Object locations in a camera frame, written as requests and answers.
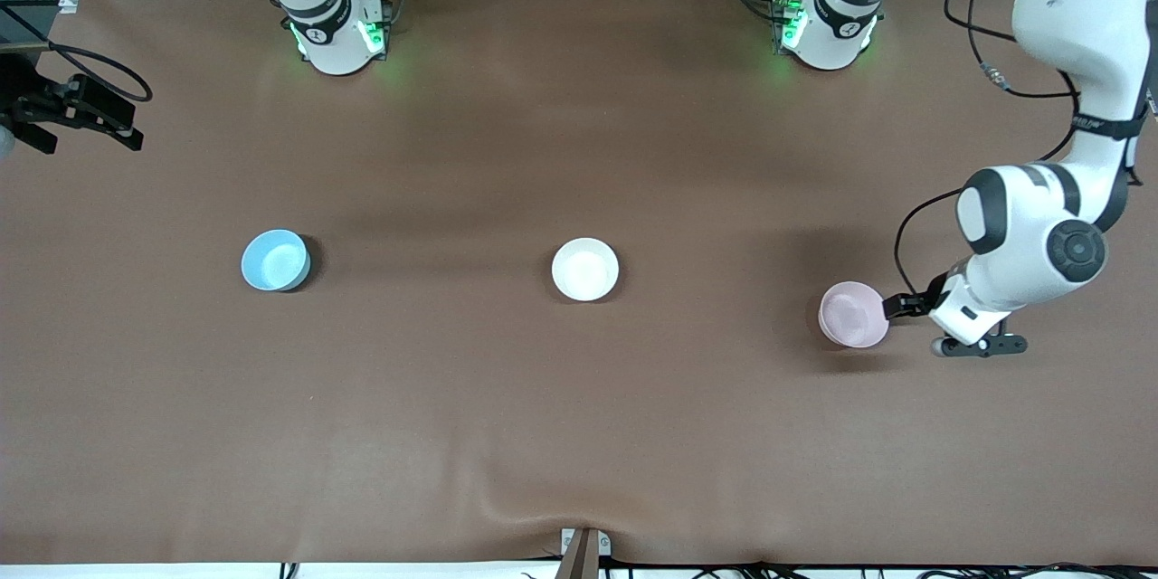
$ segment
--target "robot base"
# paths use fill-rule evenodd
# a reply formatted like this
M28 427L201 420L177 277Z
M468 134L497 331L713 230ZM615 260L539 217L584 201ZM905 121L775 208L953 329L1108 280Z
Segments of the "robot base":
M350 75L372 60L386 59L391 6L382 0L350 1L350 19L335 31L330 43L312 43L294 30L302 59L327 75Z
M863 35L840 39L833 34L833 28L816 15L814 0L794 1L785 1L787 7L783 14L789 22L778 28L777 36L780 50L792 52L800 63L818 71L840 71L868 47L877 19L863 28Z

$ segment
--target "brown object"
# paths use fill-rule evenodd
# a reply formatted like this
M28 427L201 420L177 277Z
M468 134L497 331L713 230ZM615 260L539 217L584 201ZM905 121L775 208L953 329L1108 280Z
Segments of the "brown object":
M901 288L910 207L1069 125L979 80L943 1L888 0L820 75L735 0L406 0L332 79L266 0L80 0L52 38L156 100L140 153L54 130L0 163L0 560L527 558L591 526L633 562L1158 564L1158 192L1013 316L1024 356L816 330L835 283ZM295 294L237 270L274 227L314 237ZM577 306L548 271L585 234L623 273ZM922 286L966 256L952 203L901 254Z

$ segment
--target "table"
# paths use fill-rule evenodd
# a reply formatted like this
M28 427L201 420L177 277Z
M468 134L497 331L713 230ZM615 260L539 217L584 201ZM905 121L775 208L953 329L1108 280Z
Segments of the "table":
M910 207L1065 131L940 1L822 73L735 0L408 0L389 60L327 79L265 0L81 0L53 38L156 101L139 154L0 163L0 560L522 558L591 526L636 562L1158 564L1150 188L1100 279L1014 316L1024 356L818 338L831 284L900 290ZM278 227L320 258L288 295L237 269ZM550 285L576 236L620 254L602 303ZM919 283L966 254L948 204L903 250Z

